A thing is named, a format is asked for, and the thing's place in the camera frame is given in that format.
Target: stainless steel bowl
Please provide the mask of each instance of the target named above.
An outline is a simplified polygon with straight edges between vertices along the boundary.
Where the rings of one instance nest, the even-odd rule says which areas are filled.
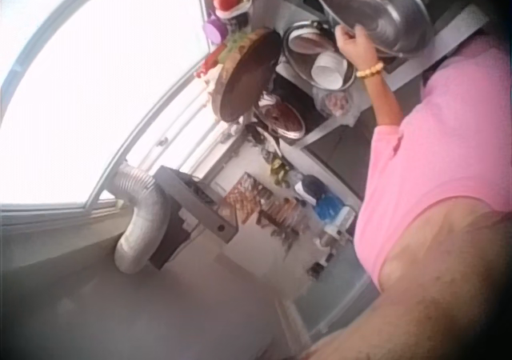
[[[322,88],[323,90],[328,90],[325,87],[319,85],[311,76],[311,69],[313,68],[313,64],[317,59],[317,54],[300,54],[299,52],[295,52],[289,46],[290,35],[296,30],[300,30],[302,28],[312,27],[319,30],[326,38],[331,40],[333,44],[336,44],[334,33],[330,28],[329,23],[327,22],[298,22],[290,26],[282,36],[282,44],[283,44],[283,53],[288,60],[288,63],[291,67],[298,73],[298,75],[304,80],[308,81],[311,85],[316,86],[317,88]],[[339,90],[346,90],[355,80],[355,68],[352,63],[348,60],[347,68],[345,72],[345,76],[343,78],[342,87]]]
[[[366,28],[384,54],[412,57],[424,50],[434,36],[422,0],[320,0],[337,22],[354,30]]]

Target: red tomato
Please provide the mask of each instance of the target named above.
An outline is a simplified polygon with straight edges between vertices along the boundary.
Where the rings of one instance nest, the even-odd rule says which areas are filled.
[[[242,0],[214,0],[215,8],[227,12],[235,8]]]

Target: aluminum duct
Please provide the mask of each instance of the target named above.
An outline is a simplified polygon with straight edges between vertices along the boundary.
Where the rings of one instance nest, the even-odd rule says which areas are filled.
[[[134,274],[148,262],[166,232],[170,216],[167,197],[153,176],[127,163],[119,167],[107,190],[135,208],[114,255],[121,272]]]

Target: pink shirt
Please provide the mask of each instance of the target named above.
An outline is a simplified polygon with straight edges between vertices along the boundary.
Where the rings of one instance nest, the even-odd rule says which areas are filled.
[[[378,126],[355,249],[378,286],[388,253],[409,224],[446,198],[512,209],[510,59],[476,38],[429,80],[400,126]]]

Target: yellow bracelet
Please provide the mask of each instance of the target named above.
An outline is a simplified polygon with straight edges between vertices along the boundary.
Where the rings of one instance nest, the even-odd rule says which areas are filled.
[[[371,78],[372,76],[375,76],[376,74],[380,74],[383,69],[384,69],[384,63],[378,62],[376,65],[372,66],[371,68],[368,68],[367,70],[359,70],[356,73],[356,76],[358,78]]]

